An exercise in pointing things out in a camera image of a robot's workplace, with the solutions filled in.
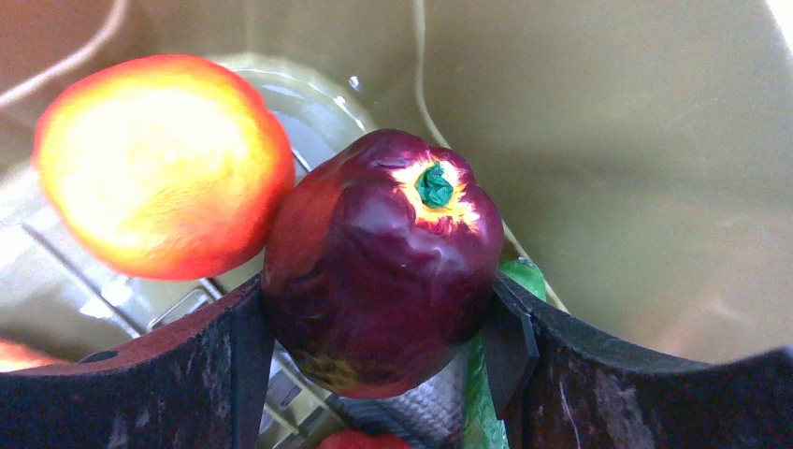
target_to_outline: apple stem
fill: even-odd
[[[422,203],[431,209],[445,208],[454,192],[452,185],[443,178],[443,167],[438,161],[422,173],[416,182],[416,190]]]

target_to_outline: dark red apple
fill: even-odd
[[[459,154],[393,129],[366,134],[276,216],[262,280],[276,337],[342,396],[404,393],[481,327],[503,239]]]

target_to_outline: beige plastic bin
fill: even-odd
[[[788,3],[3,0],[0,337],[77,359],[260,269],[261,255],[212,280],[119,276],[61,228],[28,166],[68,84],[184,52],[260,90],[300,175],[378,127],[445,139],[595,326],[709,362],[791,343]]]

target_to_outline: yellow spot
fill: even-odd
[[[443,168],[443,178],[453,186],[454,191],[445,208],[431,209],[422,202],[421,195],[416,189],[416,182],[436,162],[440,163],[440,167]],[[479,220],[479,213],[472,204],[462,200],[466,184],[460,182],[460,171],[450,162],[420,159],[408,167],[394,171],[392,177],[399,182],[398,190],[416,211],[415,223],[417,225],[437,226],[436,229],[440,232],[450,233],[461,224],[466,224],[471,232],[478,231],[476,221]]]
[[[326,390],[349,390],[361,383],[358,373],[346,360],[301,352],[295,357],[295,363],[303,374]]]

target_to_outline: plastic fruit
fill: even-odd
[[[295,183],[290,144],[261,95],[189,55],[78,81],[36,127],[34,167],[76,239],[119,272],[177,281],[257,255]]]
[[[276,217],[262,280],[275,336],[330,391],[400,395],[480,329],[503,241],[459,154],[398,130],[366,134]]]
[[[343,430],[325,438],[317,449],[411,449],[399,437],[383,434],[371,437],[355,430]]]
[[[15,341],[0,340],[0,372],[65,363]]]

